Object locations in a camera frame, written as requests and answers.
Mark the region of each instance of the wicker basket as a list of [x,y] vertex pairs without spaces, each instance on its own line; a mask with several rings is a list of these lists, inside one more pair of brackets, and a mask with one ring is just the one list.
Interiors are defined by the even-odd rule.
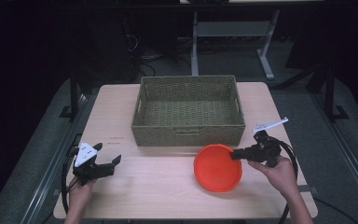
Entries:
[[235,77],[143,77],[131,129],[140,147],[237,146],[245,122]]

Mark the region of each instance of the wooden table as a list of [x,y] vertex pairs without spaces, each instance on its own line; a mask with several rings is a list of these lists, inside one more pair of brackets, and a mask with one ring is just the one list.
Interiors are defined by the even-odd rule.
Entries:
[[[237,86],[247,125],[238,147],[249,147],[255,144],[252,128],[257,122],[281,117],[264,83]],[[95,184],[87,218],[237,219],[282,215],[284,198],[246,161],[241,161],[242,178],[234,189],[211,192],[199,184],[193,173],[193,161],[200,147],[137,147],[131,119],[138,90],[139,84],[101,87],[89,116],[81,141],[92,146],[103,143],[96,163],[109,163],[120,154],[122,159],[115,175]],[[269,129],[268,134],[290,144],[282,125]],[[67,185],[72,178],[70,170]],[[307,185],[301,169],[298,185]],[[301,194],[311,216],[316,217],[318,211],[310,192]],[[65,218],[61,198],[54,216]]]

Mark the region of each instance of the hand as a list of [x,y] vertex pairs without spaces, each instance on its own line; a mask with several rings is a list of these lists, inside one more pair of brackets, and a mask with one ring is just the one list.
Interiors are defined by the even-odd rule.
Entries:
[[65,224],[80,223],[81,219],[86,215],[86,206],[92,195],[92,187],[97,180],[91,180],[84,186],[81,186],[75,176],[70,185],[69,190],[69,210],[66,215]]
[[255,161],[248,161],[248,164],[263,173],[284,198],[298,191],[295,172],[289,159],[278,156],[277,165],[273,168]]

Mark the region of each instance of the gray floor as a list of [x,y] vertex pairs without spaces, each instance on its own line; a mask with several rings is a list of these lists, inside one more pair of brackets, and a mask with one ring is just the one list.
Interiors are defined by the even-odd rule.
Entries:
[[[200,54],[201,75],[235,75],[238,81],[261,81],[269,85],[281,83],[292,77],[299,70],[285,68],[292,43],[273,42],[268,52],[268,60],[275,79],[267,81],[263,75],[260,62],[256,58],[255,50],[263,44],[262,40],[249,42],[227,40],[228,48],[215,54]],[[180,55],[190,62],[189,53]],[[149,63],[156,69],[157,76],[188,76],[190,67],[183,60],[173,61],[161,59]],[[345,213],[358,220],[358,182],[348,161],[343,156],[340,143],[331,131],[331,123],[326,122],[318,102],[323,101],[324,93],[309,94],[306,92],[308,78],[304,78],[295,85],[283,91],[271,91],[274,102],[282,117],[290,119],[284,124],[296,151],[299,163],[309,185],[314,190],[314,196],[331,203]],[[56,173],[46,174],[54,153],[62,145],[62,137],[72,130],[71,139],[75,133],[82,133],[97,97],[98,90],[87,95],[87,102],[83,104],[83,112],[76,123],[69,119],[59,118],[64,106],[69,102],[69,83],[66,81],[58,90],[50,107],[42,118],[34,136],[7,181],[7,185],[0,195],[0,223],[21,223],[29,204],[39,187],[45,189],[41,199],[41,206],[34,210],[35,219],[29,223],[41,223],[53,210],[60,188],[61,167]],[[341,105],[349,115],[349,119],[337,120],[333,125],[342,134],[352,153],[358,160],[358,106],[351,96],[351,92],[339,81],[336,81],[335,105]],[[52,175],[54,178],[47,186],[39,186],[43,176]],[[315,223],[353,223],[332,208],[317,203],[319,214]],[[85,220],[83,223],[127,223],[128,220]],[[231,220],[135,220],[140,223],[185,223],[185,224],[231,224]],[[62,223],[51,217],[47,223]],[[246,220],[246,223],[277,223],[277,219]]]

